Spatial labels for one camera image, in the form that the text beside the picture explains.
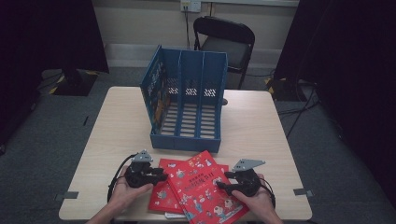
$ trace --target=person's right hand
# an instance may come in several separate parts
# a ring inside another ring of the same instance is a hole
[[[260,179],[264,179],[262,174],[257,175]],[[272,205],[270,193],[265,188],[259,188],[256,195],[252,197],[248,197],[238,190],[233,190],[232,195],[242,203],[245,203],[250,211],[266,224],[283,223]]]

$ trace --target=carpeted floor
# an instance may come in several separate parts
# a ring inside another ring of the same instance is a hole
[[[55,198],[69,187],[107,90],[137,86],[145,71],[112,67],[110,74],[99,75],[86,97],[48,94],[58,71],[43,74],[49,78],[42,83],[35,110],[9,139],[7,152],[0,157],[0,223],[67,223],[58,217],[62,201]],[[264,76],[271,71],[250,69],[243,89],[265,91]],[[236,81],[237,77],[230,75],[228,87]],[[308,94],[310,87],[304,87],[304,92]],[[305,103],[275,104],[282,112],[300,109]],[[285,133],[297,116],[280,116]],[[304,187],[315,193],[309,198],[312,221],[396,223],[396,212],[382,189],[340,140],[335,121],[321,105],[300,116],[288,141]]]

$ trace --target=book cover illustration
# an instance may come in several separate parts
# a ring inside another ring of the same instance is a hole
[[[148,65],[147,73],[140,83],[140,90],[145,100],[154,133],[161,133],[161,127],[166,116],[165,111],[170,104],[167,74],[163,60],[162,47],[159,46]]]
[[[169,185],[190,223],[233,223],[248,211],[234,196],[218,188],[217,181],[230,181],[207,151],[176,164],[167,173]]]
[[[159,168],[163,168],[163,172],[167,174],[167,170],[176,167],[181,162],[183,161],[160,159]],[[228,165],[220,165],[220,169],[223,173],[227,172]],[[154,186],[148,203],[148,209],[183,214],[183,209],[167,181],[159,182]]]

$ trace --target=chair seat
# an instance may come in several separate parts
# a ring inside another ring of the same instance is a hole
[[[218,39],[209,36],[202,45],[201,50],[226,52],[228,66],[235,69],[242,69],[249,55],[249,45],[233,42],[226,39]]]

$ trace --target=tabletop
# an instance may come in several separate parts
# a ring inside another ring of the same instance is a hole
[[[296,196],[293,191],[303,184],[270,93],[226,90],[224,98],[228,104],[221,110],[221,144],[213,158],[230,168],[240,159],[264,160],[254,170],[271,184],[278,215],[284,220],[311,218],[306,196]],[[198,153],[152,148],[150,129],[140,88],[110,88],[68,189],[78,196],[64,199],[60,218],[88,220],[95,215],[106,204],[108,185],[120,164],[142,149],[154,159],[152,167],[160,158],[186,160]],[[117,219],[166,220],[162,212],[148,210],[150,193],[137,198]],[[255,219],[252,213],[241,218]]]

